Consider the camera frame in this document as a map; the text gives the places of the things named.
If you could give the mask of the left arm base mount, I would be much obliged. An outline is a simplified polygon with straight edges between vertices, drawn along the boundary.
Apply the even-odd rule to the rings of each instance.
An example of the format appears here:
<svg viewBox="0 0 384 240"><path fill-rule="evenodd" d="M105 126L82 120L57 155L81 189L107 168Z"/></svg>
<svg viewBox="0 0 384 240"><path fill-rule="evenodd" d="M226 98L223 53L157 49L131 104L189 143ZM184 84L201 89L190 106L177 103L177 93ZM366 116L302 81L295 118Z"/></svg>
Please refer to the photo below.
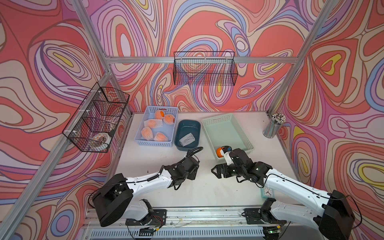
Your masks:
<svg viewBox="0 0 384 240"><path fill-rule="evenodd" d="M126 226L156 226L166 224L167 210L155 209L149 212L142 220L126 219Z"/></svg>

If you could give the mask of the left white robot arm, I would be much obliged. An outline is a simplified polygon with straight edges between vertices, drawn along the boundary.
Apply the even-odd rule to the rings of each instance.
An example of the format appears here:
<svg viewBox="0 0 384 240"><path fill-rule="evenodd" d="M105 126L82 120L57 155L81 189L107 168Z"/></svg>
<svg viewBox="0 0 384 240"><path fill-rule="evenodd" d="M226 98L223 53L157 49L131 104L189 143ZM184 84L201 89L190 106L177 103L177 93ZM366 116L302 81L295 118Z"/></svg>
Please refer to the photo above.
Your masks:
<svg viewBox="0 0 384 240"><path fill-rule="evenodd" d="M140 196L155 190L178 190L185 180L196 178L200 161L185 157L179 162L161 166L158 172L135 178L114 175L92 196L100 226L107 227L121 218L141 221L152 213L150 203Z"/></svg>

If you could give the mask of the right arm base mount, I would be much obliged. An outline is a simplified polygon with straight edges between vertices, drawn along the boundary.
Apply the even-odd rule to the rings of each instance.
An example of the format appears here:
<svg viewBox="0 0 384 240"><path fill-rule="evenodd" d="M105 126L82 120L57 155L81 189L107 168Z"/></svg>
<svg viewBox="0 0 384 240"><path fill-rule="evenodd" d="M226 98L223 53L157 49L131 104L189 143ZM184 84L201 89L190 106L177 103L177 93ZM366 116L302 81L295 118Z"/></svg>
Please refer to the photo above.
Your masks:
<svg viewBox="0 0 384 240"><path fill-rule="evenodd" d="M248 225L280 225L283 226L287 223L285 220L277 220L270 212L261 210L259 208L247 208L241 214L246 218Z"/></svg>

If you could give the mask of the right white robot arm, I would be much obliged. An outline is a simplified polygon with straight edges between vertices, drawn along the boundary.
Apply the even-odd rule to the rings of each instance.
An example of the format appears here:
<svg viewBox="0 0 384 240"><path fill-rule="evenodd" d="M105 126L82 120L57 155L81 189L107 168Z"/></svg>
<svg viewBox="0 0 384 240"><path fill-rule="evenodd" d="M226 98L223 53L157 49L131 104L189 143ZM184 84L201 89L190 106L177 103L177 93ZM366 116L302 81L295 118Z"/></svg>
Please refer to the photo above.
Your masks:
<svg viewBox="0 0 384 240"><path fill-rule="evenodd" d="M356 217L348 196L336 190L329 193L309 187L271 165L254 163L241 149L223 146L217 154L226 161L211 170L218 179L236 177L238 183L249 181L259 188L278 191L299 202L299 205L290 205L267 198L259 210L264 222L288 221L319 230L328 240L349 239Z"/></svg>

